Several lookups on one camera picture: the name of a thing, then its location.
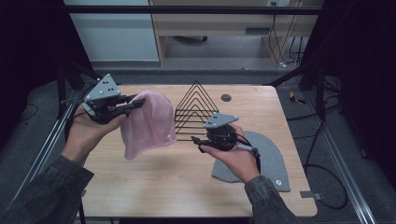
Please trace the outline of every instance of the sleeve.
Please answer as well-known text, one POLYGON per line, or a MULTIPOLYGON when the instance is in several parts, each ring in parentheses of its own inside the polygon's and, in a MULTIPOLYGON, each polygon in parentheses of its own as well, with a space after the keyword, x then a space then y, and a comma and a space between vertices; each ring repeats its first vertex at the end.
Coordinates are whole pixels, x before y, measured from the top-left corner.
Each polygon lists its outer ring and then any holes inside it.
POLYGON ((59 156, 18 195, 1 223, 72 223, 93 173, 59 156))
POLYGON ((246 183, 245 192, 253 207, 255 224, 299 222, 283 202, 274 184, 265 176, 258 176, 246 183))

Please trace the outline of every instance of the hand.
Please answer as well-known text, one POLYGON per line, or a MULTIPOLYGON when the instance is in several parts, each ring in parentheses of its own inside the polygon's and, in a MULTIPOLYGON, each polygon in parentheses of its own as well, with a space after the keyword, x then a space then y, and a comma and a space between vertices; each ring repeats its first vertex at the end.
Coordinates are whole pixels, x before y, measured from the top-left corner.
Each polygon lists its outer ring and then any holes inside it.
MULTIPOLYGON (((235 132, 238 134, 238 139, 245 141, 239 136, 244 136, 242 128, 232 123, 229 125, 235 129, 235 132)), ((208 146, 201 146, 201 149, 212 157, 224 162, 231 172, 245 184, 260 175, 253 154, 238 146, 235 146, 230 151, 220 151, 214 147, 208 146)))
POLYGON ((126 115, 120 115, 106 125, 98 124, 90 119, 81 106, 76 110, 76 115, 61 155, 78 164, 87 159, 106 134, 118 129, 126 119, 126 115))

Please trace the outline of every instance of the light wood tabletop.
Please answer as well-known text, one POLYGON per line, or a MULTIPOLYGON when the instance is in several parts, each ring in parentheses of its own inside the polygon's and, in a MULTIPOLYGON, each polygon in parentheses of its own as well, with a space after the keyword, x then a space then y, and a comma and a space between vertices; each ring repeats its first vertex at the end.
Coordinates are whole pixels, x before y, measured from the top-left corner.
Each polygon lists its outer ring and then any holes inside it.
MULTIPOLYGON (((191 85, 120 86, 122 94, 150 90, 166 95, 176 108, 191 85)), ((312 217, 317 207, 300 191, 310 190, 275 88, 204 85, 220 113, 235 115, 244 131, 261 133, 279 148, 290 180, 280 193, 298 217, 312 217), (229 94, 230 102, 221 100, 229 94)), ((85 167, 95 176, 82 198, 86 217, 251 217, 242 183, 211 176, 215 159, 193 142, 177 141, 124 159, 120 129, 108 134, 90 154, 85 167)))

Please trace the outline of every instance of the black horizontal bar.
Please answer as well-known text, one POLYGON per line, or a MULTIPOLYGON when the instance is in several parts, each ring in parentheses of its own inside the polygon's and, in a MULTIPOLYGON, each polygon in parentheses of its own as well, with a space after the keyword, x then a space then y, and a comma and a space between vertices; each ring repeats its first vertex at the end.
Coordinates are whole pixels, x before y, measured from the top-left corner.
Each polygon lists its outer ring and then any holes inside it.
POLYGON ((320 15, 341 12, 321 7, 188 7, 188 6, 64 6, 48 7, 69 13, 111 14, 256 14, 256 15, 320 15))

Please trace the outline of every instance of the black backdrop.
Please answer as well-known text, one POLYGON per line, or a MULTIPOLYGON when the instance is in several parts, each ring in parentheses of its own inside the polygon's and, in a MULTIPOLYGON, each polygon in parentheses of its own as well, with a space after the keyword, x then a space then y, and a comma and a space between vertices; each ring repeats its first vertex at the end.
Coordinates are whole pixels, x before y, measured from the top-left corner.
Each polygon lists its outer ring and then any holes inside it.
POLYGON ((303 63, 310 60, 336 27, 321 65, 325 75, 341 79, 339 99, 362 149, 378 162, 396 188, 394 1, 328 0, 324 7, 347 11, 353 2, 346 17, 341 14, 318 17, 303 63))
MULTIPOLYGON (((0 1, 0 148, 19 122, 29 92, 56 80, 61 63, 76 61, 92 70, 70 16, 44 9, 50 4, 64 1, 0 1)), ((66 69, 66 75, 78 72, 66 69)))

